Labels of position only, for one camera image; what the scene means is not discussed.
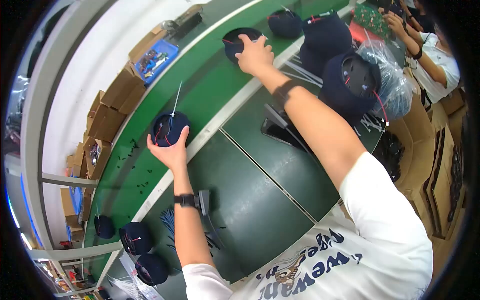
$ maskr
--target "plastic bag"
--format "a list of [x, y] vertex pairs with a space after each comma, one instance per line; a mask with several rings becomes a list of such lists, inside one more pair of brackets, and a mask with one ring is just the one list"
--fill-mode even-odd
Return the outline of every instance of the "plastic bag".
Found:
[[396, 120], [408, 114], [412, 107], [415, 86], [405, 77], [385, 43], [367, 40], [362, 43], [357, 53], [370, 63], [378, 63], [382, 74], [382, 88], [378, 93], [382, 102], [377, 101], [373, 113], [384, 118], [383, 104], [388, 120]]

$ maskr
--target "blue plastic bin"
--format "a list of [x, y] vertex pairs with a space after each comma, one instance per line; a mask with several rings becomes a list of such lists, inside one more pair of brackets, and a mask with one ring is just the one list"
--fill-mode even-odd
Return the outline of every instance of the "blue plastic bin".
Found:
[[135, 68], [144, 82], [151, 84], [172, 63], [178, 53], [177, 46], [161, 39], [140, 58], [135, 64]]

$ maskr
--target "black wrist strap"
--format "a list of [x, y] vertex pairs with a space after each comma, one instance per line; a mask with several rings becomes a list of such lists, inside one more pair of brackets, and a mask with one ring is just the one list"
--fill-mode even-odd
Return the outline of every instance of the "black wrist strap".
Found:
[[423, 51], [422, 51], [421, 48], [420, 48], [420, 51], [417, 53], [417, 55], [412, 55], [412, 58], [413, 58], [414, 60], [419, 60], [422, 55], [423, 55]]
[[185, 194], [174, 197], [174, 202], [179, 203], [182, 207], [195, 207], [198, 208], [198, 199], [193, 194]]
[[282, 108], [285, 106], [285, 103], [290, 98], [288, 93], [295, 86], [299, 86], [299, 84], [294, 80], [289, 80], [274, 91], [273, 97], [275, 98], [277, 103], [281, 105]]

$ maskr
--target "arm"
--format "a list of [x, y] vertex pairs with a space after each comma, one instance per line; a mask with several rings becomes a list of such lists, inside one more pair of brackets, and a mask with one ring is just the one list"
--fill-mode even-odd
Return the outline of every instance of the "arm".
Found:
[[413, 27], [419, 31], [419, 32], [423, 32], [423, 27], [420, 25], [420, 23], [417, 22], [417, 20], [412, 17], [412, 13], [410, 12], [410, 10], [408, 9], [408, 5], [405, 4], [405, 1], [403, 0], [400, 0], [400, 6], [403, 8], [403, 10], [405, 11], [405, 13], [407, 14], [407, 17], [410, 18], [410, 20], [412, 21], [412, 24], [413, 24]]
[[[175, 196], [193, 194], [187, 171], [187, 141], [190, 128], [185, 127], [176, 144], [168, 148], [157, 147], [148, 135], [147, 146], [150, 152], [165, 164], [173, 173]], [[175, 204], [175, 247], [182, 267], [189, 264], [208, 264], [215, 267], [204, 234], [200, 214], [193, 207]]]
[[[257, 77], [271, 94], [290, 80], [272, 65], [274, 56], [271, 46], [264, 47], [265, 37], [256, 43], [240, 38], [245, 50], [237, 58], [244, 72]], [[297, 86], [288, 95], [285, 111], [339, 190], [365, 147], [350, 125], [308, 90]]]
[[[413, 39], [411, 36], [408, 36], [403, 29], [403, 20], [391, 15], [385, 15], [384, 18], [387, 19], [388, 27], [390, 27], [397, 34], [398, 38], [405, 43], [410, 53], [415, 55], [420, 52], [420, 45], [415, 39]], [[445, 75], [445, 71], [442, 67], [437, 66], [427, 54], [424, 53], [418, 62], [434, 81], [441, 83], [445, 88], [447, 87], [447, 77]]]

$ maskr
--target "sleeve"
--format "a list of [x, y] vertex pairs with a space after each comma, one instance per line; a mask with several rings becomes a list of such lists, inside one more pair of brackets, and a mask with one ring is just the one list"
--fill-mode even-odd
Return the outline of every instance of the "sleeve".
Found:
[[340, 196], [366, 240], [401, 255], [420, 248], [431, 251], [432, 243], [420, 218], [370, 153], [363, 153], [345, 177]]
[[460, 70], [456, 62], [449, 63], [447, 65], [441, 65], [447, 78], [447, 90], [454, 90], [458, 86], [460, 81]]
[[183, 267], [188, 300], [227, 300], [233, 292], [229, 283], [208, 264], [189, 264]]

